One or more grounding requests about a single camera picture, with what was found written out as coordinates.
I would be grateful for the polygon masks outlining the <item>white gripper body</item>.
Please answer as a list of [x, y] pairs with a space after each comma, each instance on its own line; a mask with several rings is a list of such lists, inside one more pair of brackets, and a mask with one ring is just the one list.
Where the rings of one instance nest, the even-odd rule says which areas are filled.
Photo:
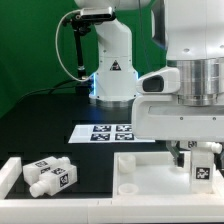
[[171, 95], [142, 95], [132, 107], [132, 131], [139, 139], [224, 142], [224, 106], [192, 107]]

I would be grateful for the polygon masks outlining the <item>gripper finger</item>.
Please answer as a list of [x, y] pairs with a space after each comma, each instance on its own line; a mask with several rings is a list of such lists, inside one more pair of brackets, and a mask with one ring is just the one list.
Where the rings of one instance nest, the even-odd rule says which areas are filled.
[[178, 167], [184, 167], [184, 154], [180, 152], [178, 141], [167, 141], [166, 148], [173, 156], [174, 164]]

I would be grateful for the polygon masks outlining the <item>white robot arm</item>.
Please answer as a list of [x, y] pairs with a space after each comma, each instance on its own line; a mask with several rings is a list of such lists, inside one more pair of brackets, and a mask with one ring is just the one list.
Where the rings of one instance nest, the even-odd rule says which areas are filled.
[[[96, 100], [133, 99], [139, 139], [224, 142], [224, 0], [75, 0], [97, 22], [100, 73]], [[136, 77], [131, 35], [112, 14], [150, 4], [152, 38], [166, 66]]]

